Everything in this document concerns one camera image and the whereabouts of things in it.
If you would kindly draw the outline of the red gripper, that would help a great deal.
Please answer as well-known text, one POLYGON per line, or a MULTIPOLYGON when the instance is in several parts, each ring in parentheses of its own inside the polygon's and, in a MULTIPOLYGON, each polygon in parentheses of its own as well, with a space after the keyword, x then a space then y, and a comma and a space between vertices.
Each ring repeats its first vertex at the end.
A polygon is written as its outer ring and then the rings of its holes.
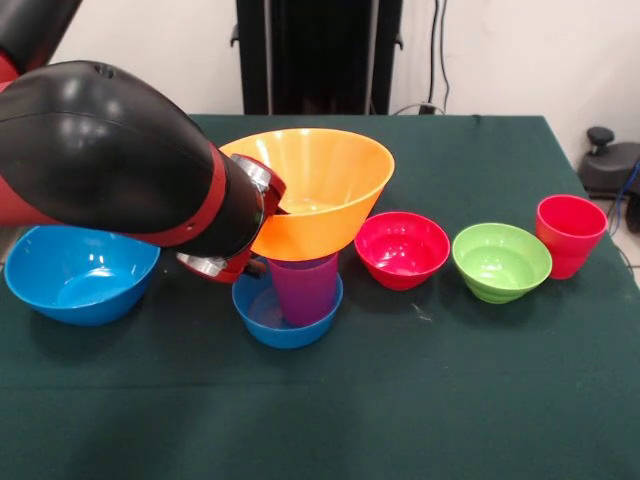
POLYGON ((226 260, 224 268, 216 275, 215 280, 222 283, 233 283, 243 273, 249 276, 262 276, 267 273, 267 264, 257 257, 252 257, 251 248, 260 230, 271 216, 288 215, 288 212, 279 206, 286 191, 286 185, 272 169, 253 169, 249 177, 260 193, 262 217, 249 243, 240 253, 226 260))

